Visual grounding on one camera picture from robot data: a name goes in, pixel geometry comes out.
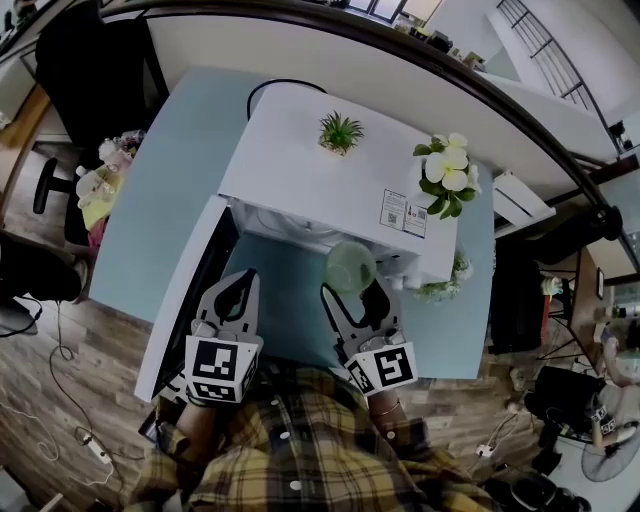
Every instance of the office chair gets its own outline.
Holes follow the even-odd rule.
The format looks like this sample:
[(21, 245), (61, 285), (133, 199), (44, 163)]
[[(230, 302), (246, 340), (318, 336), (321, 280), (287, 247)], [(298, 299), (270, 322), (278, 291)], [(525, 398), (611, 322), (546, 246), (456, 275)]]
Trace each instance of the office chair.
[[(77, 165), (96, 169), (102, 162), (98, 146), (127, 130), (148, 129), (169, 91), (144, 19), (105, 24), (97, 2), (88, 1), (63, 12), (47, 25), (36, 46), (36, 79), (49, 95), (74, 146), (82, 149)], [(145, 71), (156, 90), (147, 104)], [(73, 181), (55, 178), (56, 159), (44, 165), (33, 201), (43, 213), (49, 191), (69, 194), (64, 236), (74, 245), (88, 245)]]

